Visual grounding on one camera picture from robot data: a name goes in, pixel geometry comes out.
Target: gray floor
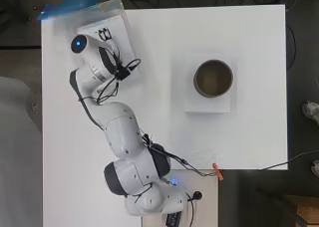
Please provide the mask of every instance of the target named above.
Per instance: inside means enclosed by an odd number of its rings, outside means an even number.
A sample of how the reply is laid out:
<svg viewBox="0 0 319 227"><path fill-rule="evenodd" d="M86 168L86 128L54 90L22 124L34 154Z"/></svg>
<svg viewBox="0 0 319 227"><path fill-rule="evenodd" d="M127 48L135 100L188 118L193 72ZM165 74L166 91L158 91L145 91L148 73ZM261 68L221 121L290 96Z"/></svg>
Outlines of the gray floor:
<svg viewBox="0 0 319 227"><path fill-rule="evenodd" d="M25 4L27 13L35 17L38 11L33 11L31 7L41 7L49 1L59 3L61 0L28 0ZM178 1L181 7L215 4L215 0ZM319 81L318 1L297 0L296 5L286 15L287 24L293 29L297 44L296 60L287 71L289 157L318 149L318 126L305 118L300 108L307 100L319 103L319 87L316 83L316 77ZM129 0L123 2L127 9L134 8ZM173 0L159 2L161 8L176 7ZM224 0L217 1L217 5L224 5L223 3ZM238 0L226 0L226 5L238 3ZM142 8L150 8L147 3L138 4ZM254 2L246 0L243 4L251 5ZM13 27L0 36L0 45L40 45L39 27L37 29L38 31L35 31L33 23ZM288 63L292 60L291 45L290 34L287 37ZM30 106L36 104L38 109L30 111L30 114L41 128L41 51L0 51L0 59L0 76L22 80L32 90ZM219 226L295 226L281 211L274 208L259 190L319 197L319 178L315 177L309 168L311 161L315 159L319 159L319 154L298 159L289 165L289 171L224 171L224 181L219 185Z"/></svg>

